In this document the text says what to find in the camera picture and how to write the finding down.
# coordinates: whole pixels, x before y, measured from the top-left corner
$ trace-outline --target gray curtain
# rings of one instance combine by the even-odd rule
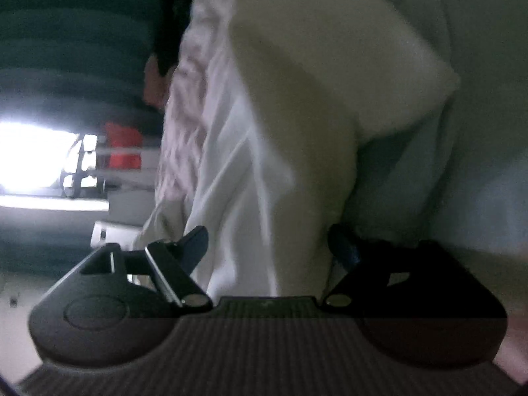
[[[0,0],[0,120],[160,135],[142,102],[159,0]]]

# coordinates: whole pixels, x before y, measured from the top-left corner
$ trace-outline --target ribbed gray surface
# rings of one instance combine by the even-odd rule
[[[274,318],[258,318],[263,309]],[[322,317],[309,300],[287,313],[264,300],[187,316],[144,358],[106,370],[44,364],[21,386],[54,396],[510,396],[518,387],[490,363],[450,372],[400,364],[372,347],[353,319]]]

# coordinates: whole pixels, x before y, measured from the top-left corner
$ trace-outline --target bed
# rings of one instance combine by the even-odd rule
[[[218,299],[320,296],[331,268],[325,231],[340,219],[366,237],[436,239],[505,304],[517,329],[509,358],[517,356],[513,374],[522,379],[528,356],[516,347],[525,338],[519,329],[528,311],[528,0],[339,1],[341,7],[324,0],[194,0],[165,109],[156,208],[136,246],[178,239],[205,224],[212,246],[193,276]],[[365,113],[330,125],[342,116],[335,91],[368,90],[369,78],[339,84],[342,76],[333,73],[349,64],[335,53],[318,62],[307,26],[319,21],[329,31],[357,16],[354,8],[380,1],[388,3],[380,9],[388,10],[384,22],[405,31],[402,41],[423,57],[408,70],[394,64],[399,71],[391,79],[410,76],[398,91],[421,95],[384,101],[385,107],[367,100]],[[281,10],[273,11],[279,3]],[[307,45],[288,48],[294,64],[281,66],[291,71],[273,84],[266,75],[278,73],[276,49],[287,46],[281,40],[293,34],[286,21],[295,13],[301,13],[296,27],[310,33],[297,40]],[[273,34],[274,20],[282,22],[280,34]],[[347,32],[340,30],[324,49],[357,49]],[[364,39],[360,44],[368,48]],[[321,74],[329,60],[335,70]],[[299,67],[311,75],[304,86],[324,84],[323,92],[331,93],[304,99],[292,93],[297,85],[288,79],[299,79]],[[289,98],[270,98],[284,88]],[[324,117],[310,112],[317,105],[328,110]],[[276,110],[291,107],[308,109],[307,117]],[[254,108],[267,112],[248,112]],[[257,216],[248,212],[252,207]]]

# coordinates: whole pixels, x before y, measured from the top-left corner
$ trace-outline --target bright window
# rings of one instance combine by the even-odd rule
[[[31,193],[54,186],[64,169],[77,171],[80,142],[78,135],[22,123],[0,123],[0,185],[12,193]],[[97,136],[84,136],[81,169],[95,168]],[[64,187],[72,186],[72,176]],[[81,187],[95,187],[97,179],[83,178]]]

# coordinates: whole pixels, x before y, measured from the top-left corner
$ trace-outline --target white sheet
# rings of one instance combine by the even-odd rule
[[[510,325],[524,321],[501,352],[526,381],[528,0],[388,1],[462,86],[443,112],[361,150],[343,220],[367,238],[449,248],[503,303]]]
[[[207,71],[185,231],[205,225],[210,246],[193,277],[215,300],[320,296],[357,145],[443,105],[458,77],[382,0],[237,0],[227,38]],[[143,244],[181,235],[182,202],[158,199]]]
[[[203,144],[227,80],[225,42],[234,1],[193,0],[191,22],[181,40],[180,62],[165,108],[156,208],[138,236],[136,248],[183,235]]]

